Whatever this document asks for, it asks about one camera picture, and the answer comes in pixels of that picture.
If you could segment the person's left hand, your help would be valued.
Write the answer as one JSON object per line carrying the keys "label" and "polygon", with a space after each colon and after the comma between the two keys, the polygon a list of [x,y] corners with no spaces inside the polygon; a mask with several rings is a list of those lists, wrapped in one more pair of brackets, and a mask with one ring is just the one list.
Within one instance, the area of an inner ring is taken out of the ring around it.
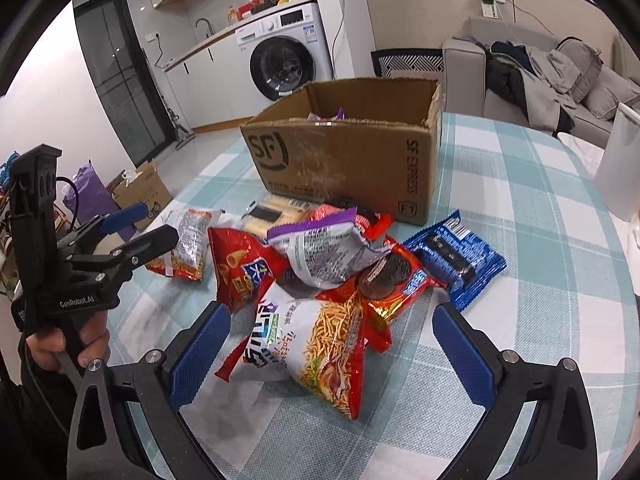
{"label": "person's left hand", "polygon": [[[85,346],[79,353],[77,362],[86,367],[94,359],[108,360],[111,350],[110,333],[107,329],[107,313],[96,312],[89,321],[81,327],[79,339]],[[57,327],[47,327],[26,338],[32,358],[38,366],[48,372],[60,372],[61,363],[56,357],[66,350],[66,338],[62,330]]]}

